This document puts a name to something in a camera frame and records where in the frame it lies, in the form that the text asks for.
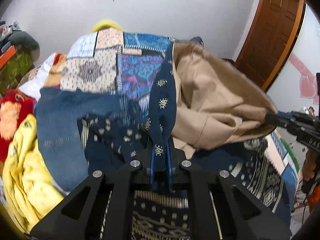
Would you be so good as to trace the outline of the navy patterned hooded jacket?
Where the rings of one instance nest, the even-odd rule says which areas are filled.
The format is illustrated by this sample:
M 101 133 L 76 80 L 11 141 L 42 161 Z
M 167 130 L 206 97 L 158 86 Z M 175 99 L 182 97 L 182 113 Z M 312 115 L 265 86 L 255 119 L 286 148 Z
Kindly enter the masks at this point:
M 289 239 L 291 198 L 265 157 L 273 102 L 229 63 L 172 43 L 147 103 L 77 116 L 102 173 L 86 239 Z

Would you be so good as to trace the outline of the clutter pile of clothes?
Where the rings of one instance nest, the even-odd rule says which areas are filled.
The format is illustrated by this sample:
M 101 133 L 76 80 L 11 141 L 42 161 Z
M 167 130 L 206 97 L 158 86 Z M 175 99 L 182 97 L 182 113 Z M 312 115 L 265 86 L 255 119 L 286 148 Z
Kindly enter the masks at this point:
M 1 46 L 8 42 L 8 38 L 17 31 L 22 31 L 18 22 L 15 21 L 12 25 L 4 26 L 1 28 Z

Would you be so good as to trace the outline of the white wardrobe door with hearts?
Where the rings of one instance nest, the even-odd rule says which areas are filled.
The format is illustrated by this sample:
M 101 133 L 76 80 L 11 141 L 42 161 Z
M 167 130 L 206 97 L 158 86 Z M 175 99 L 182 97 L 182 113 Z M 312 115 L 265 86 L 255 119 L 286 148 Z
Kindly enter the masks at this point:
M 267 91 L 278 110 L 319 109 L 316 74 L 319 72 L 319 21 L 307 5 L 303 23 L 289 58 Z

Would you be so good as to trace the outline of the yellow garment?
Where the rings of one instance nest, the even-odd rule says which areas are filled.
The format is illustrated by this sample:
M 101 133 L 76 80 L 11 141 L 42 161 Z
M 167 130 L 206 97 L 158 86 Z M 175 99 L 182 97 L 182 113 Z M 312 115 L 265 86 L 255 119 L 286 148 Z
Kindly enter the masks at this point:
M 64 199 L 54 186 L 39 150 L 36 118 L 32 114 L 27 115 L 15 132 L 2 179 L 6 209 L 15 225 L 25 233 Z

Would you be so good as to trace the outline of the blue denim garment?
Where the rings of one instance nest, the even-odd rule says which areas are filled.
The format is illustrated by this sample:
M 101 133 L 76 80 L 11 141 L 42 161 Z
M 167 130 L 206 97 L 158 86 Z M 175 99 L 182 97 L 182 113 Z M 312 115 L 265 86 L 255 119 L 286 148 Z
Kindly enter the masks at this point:
M 35 108 L 39 150 L 54 181 L 63 191 L 72 191 L 88 176 L 77 119 L 88 113 L 119 112 L 127 98 L 55 87 L 44 87 L 40 93 Z

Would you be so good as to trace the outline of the wooden door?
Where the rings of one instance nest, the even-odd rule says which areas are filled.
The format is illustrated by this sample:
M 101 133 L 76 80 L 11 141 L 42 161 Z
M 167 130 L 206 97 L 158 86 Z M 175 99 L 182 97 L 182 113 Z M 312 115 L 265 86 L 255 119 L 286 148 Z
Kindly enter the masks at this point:
M 267 91 L 279 75 L 297 40 L 304 0 L 259 0 L 236 68 Z

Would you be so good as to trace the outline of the red plush toy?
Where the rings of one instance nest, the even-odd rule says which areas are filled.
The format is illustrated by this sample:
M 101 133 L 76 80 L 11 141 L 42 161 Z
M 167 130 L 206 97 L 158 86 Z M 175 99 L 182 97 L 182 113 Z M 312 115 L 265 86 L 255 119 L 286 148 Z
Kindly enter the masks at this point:
M 17 89 L 7 90 L 1 99 L 1 163 L 5 162 L 8 148 L 16 130 L 28 114 L 33 114 L 36 100 Z

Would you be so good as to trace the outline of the white garment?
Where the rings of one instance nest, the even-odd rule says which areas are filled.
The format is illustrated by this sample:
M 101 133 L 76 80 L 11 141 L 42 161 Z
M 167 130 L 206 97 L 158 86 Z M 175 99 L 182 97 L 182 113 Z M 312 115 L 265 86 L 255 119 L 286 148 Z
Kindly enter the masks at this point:
M 27 74 L 26 81 L 22 81 L 22 84 L 18 85 L 18 90 L 24 95 L 39 101 L 41 97 L 40 89 L 44 86 L 49 71 L 53 66 L 55 56 L 56 53 L 52 53 L 40 66 L 32 69 Z

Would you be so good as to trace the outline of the grey backpack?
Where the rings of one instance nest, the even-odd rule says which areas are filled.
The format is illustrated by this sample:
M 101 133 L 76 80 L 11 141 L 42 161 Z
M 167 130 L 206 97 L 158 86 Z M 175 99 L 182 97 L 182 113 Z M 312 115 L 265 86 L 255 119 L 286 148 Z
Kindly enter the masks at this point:
M 196 43 L 198 43 L 198 44 L 200 44 L 200 45 L 204 45 L 202 38 L 199 37 L 199 36 L 193 37 L 190 41 L 191 41 L 191 42 L 196 42 Z

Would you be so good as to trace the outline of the blue patchwork bedspread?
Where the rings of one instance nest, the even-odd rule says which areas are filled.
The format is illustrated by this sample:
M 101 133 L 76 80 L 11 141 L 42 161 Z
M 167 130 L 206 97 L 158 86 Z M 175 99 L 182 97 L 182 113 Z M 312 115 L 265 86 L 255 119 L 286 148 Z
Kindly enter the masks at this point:
M 71 47 L 62 71 L 61 89 L 124 94 L 149 113 L 153 85 L 165 57 L 175 80 L 172 93 L 177 112 L 175 146 L 192 158 L 201 150 L 265 138 L 267 158 L 285 183 L 290 201 L 298 188 L 299 171 L 274 128 L 264 123 L 276 107 L 267 95 L 225 60 L 191 41 L 113 28 L 79 38 Z

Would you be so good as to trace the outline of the orange box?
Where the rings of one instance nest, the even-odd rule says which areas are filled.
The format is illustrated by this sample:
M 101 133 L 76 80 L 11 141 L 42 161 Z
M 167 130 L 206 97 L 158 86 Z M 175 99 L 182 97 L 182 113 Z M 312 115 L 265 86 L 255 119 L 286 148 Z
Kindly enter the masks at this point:
M 15 46 L 10 46 L 10 47 L 0 56 L 0 68 L 2 68 L 15 54 L 16 54 L 16 48 L 15 48 Z

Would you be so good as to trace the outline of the yellow bed headboard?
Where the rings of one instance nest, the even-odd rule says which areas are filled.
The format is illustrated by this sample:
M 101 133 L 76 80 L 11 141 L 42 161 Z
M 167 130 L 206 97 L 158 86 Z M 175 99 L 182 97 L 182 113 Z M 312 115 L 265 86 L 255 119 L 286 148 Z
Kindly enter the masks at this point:
M 108 29 L 108 28 L 113 28 L 119 31 L 123 31 L 122 27 L 118 23 L 112 20 L 101 20 L 92 28 L 91 33 Z

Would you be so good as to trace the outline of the grey green pillow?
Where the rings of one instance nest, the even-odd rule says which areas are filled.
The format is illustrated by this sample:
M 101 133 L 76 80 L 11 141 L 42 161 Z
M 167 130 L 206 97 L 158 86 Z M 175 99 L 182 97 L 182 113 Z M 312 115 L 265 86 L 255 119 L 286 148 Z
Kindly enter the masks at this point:
M 27 32 L 16 31 L 10 37 L 9 41 L 16 47 L 21 46 L 23 49 L 29 51 L 31 59 L 36 62 L 40 57 L 40 45 L 39 43 Z

